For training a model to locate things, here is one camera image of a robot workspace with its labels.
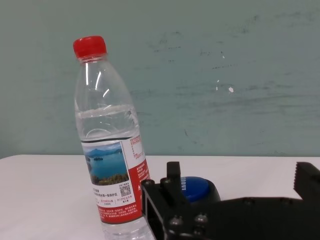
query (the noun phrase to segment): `white tabletop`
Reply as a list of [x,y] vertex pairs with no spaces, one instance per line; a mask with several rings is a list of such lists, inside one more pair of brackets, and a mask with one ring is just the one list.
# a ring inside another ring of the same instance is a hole
[[[151,178],[180,161],[183,176],[212,181],[222,200],[292,197],[296,162],[316,157],[148,156]],[[83,156],[17,155],[0,159],[1,240],[103,240]]]

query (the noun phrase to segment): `black metal bracket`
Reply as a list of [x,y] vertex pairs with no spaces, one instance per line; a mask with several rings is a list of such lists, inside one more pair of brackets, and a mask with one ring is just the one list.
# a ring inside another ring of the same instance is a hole
[[294,189],[302,199],[219,195],[191,204],[181,191],[179,162],[167,177],[142,182],[142,212],[156,240],[320,239],[320,171],[298,162]]

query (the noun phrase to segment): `gray-green wall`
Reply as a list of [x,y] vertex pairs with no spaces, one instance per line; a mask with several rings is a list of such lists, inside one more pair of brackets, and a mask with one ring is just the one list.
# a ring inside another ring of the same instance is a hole
[[82,152],[87,35],[105,38],[147,154],[320,155],[319,0],[2,0],[0,31],[0,157]]

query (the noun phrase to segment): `landscape photo on label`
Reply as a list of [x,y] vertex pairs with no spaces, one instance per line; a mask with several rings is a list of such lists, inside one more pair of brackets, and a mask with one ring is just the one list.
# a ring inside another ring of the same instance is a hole
[[124,154],[120,142],[84,147],[84,156],[91,182],[94,185],[112,185],[129,180]]

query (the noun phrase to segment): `water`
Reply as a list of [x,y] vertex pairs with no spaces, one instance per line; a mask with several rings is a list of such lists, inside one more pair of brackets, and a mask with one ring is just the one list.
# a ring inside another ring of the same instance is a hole
[[132,105],[107,105],[76,112],[75,118],[82,141],[131,137],[139,131],[137,113]]
[[[137,113],[132,105],[124,104],[117,106],[103,106],[98,109],[76,112],[76,125],[82,141],[92,141],[100,139],[132,137],[139,131]],[[94,160],[90,155],[96,153],[87,152],[83,148],[85,155],[88,155],[92,174],[99,178],[112,176],[115,173],[127,172],[126,166],[119,161],[122,154],[110,154],[102,159]],[[144,217],[122,224],[102,223],[102,229],[106,240],[153,240],[154,237],[146,223]]]

